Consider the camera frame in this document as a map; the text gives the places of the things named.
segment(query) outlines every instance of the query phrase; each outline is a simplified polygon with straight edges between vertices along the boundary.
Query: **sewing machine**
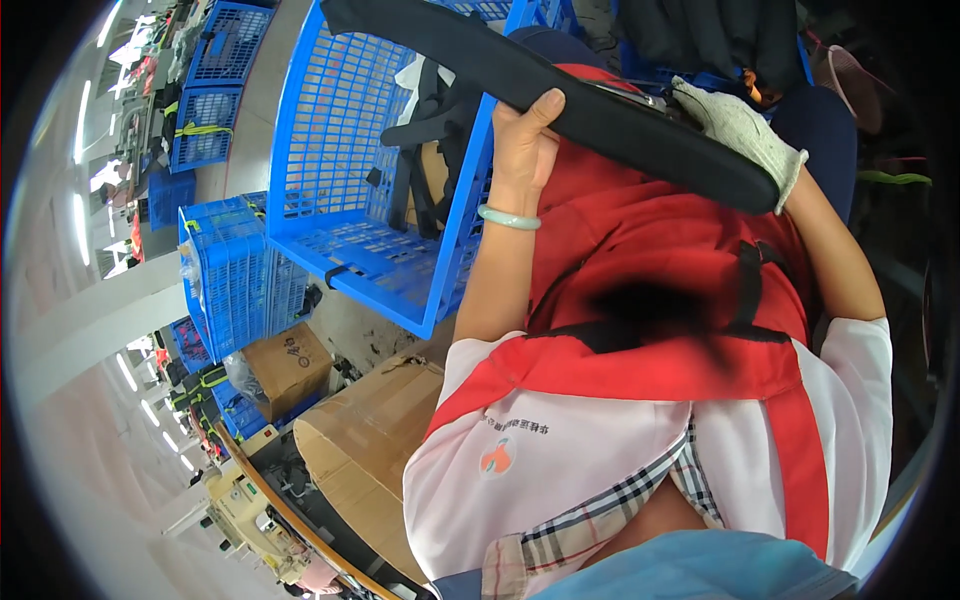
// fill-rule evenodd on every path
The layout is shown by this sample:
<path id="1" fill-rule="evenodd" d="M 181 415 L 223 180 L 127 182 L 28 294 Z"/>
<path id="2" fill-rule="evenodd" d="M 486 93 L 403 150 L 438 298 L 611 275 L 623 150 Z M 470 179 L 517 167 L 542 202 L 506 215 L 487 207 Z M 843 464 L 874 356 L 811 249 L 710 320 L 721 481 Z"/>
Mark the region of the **sewing machine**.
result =
<path id="1" fill-rule="evenodd" d="M 220 548 L 235 552 L 246 545 L 280 581 L 299 581 L 310 565 L 310 549 L 273 519 L 267 497 L 243 470 L 235 464 L 226 472 L 212 468 L 204 473 L 202 482 L 210 504 L 201 525 L 213 524 L 223 532 L 226 539 Z"/>

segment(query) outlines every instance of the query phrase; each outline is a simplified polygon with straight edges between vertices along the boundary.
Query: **brown cardboard box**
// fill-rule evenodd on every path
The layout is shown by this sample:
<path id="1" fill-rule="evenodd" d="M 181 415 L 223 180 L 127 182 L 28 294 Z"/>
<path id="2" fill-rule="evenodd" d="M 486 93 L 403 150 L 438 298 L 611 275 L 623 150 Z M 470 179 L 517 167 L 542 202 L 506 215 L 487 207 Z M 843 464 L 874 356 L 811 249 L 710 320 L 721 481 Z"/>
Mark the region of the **brown cardboard box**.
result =
<path id="1" fill-rule="evenodd" d="M 419 584 L 426 578 L 403 526 L 402 476 L 444 384 L 443 369 L 414 353 L 435 349 L 428 344 L 388 359 L 294 423 L 314 484 L 363 541 Z"/>
<path id="2" fill-rule="evenodd" d="M 428 142 L 420 146 L 420 163 L 423 165 L 423 174 L 426 176 L 427 187 L 430 188 L 430 197 L 433 198 L 433 204 L 438 203 L 444 198 L 444 185 L 449 171 L 446 168 L 444 155 L 437 152 L 437 142 Z M 407 215 L 406 221 L 410 225 L 417 224 L 417 211 L 414 209 L 414 193 L 407 194 Z M 438 223 L 437 227 L 443 230 L 444 224 Z"/>
<path id="3" fill-rule="evenodd" d="M 283 417 L 317 390 L 326 390 L 333 358 L 306 323 L 243 348 L 270 405 L 257 404 L 267 422 Z"/>

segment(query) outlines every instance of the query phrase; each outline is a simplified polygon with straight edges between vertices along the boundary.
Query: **plaid shirt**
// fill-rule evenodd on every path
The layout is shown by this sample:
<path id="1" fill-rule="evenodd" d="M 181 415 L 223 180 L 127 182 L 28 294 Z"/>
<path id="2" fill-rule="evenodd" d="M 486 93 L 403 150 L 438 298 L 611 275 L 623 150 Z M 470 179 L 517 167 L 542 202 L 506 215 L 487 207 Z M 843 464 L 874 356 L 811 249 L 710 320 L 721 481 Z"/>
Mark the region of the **plaid shirt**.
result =
<path id="1" fill-rule="evenodd" d="M 490 544 L 483 564 L 483 600 L 520 600 L 531 577 L 590 556 L 620 533 L 668 474 L 708 527 L 723 527 L 696 440 L 691 416 L 685 435 L 653 464 L 527 532 Z"/>

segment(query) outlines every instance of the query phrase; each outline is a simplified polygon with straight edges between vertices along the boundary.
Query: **white cotton glove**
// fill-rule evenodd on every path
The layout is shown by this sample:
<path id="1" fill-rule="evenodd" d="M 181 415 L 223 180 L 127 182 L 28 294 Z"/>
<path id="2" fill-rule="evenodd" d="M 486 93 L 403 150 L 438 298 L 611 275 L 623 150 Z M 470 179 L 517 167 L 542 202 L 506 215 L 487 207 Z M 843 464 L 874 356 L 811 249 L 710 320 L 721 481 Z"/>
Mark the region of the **white cotton glove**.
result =
<path id="1" fill-rule="evenodd" d="M 783 204 L 809 156 L 807 151 L 791 148 L 770 129 L 762 115 L 736 96 L 707 92 L 679 77 L 674 77 L 672 83 L 676 90 L 673 97 L 704 126 L 704 135 L 749 158 L 770 174 L 780 190 L 774 213 L 783 212 Z"/>

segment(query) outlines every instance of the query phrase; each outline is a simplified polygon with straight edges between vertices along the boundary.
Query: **pink fan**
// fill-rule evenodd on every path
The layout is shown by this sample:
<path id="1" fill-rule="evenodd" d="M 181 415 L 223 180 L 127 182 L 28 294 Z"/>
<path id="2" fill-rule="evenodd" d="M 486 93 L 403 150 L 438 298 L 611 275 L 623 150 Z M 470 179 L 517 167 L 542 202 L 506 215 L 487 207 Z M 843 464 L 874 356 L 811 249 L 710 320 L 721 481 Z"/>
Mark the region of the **pink fan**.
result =
<path id="1" fill-rule="evenodd" d="M 874 79 L 843 46 L 830 46 L 827 57 L 813 67 L 812 74 L 816 85 L 832 89 L 843 99 L 859 129 L 880 131 L 883 112 Z"/>

